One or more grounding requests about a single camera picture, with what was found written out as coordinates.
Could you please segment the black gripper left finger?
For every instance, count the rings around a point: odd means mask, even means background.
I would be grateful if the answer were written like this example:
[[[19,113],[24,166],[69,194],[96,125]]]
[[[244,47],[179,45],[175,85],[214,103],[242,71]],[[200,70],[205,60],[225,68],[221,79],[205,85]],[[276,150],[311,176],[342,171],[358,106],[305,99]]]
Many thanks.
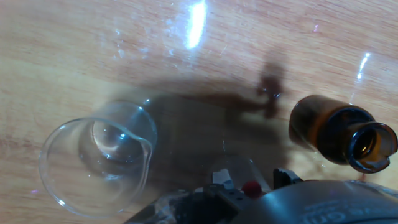
[[[203,187],[198,214],[202,218],[233,218],[249,206],[249,199],[234,187],[228,169],[212,173],[212,183]]]

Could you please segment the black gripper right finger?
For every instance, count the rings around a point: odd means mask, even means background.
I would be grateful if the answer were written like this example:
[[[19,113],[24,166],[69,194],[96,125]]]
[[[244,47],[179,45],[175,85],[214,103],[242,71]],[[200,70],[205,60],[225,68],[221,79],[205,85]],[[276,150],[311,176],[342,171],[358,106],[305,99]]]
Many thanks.
[[[300,182],[303,182],[303,180],[295,172],[291,170],[282,169],[282,168],[273,170],[273,183],[275,189],[297,184]]]

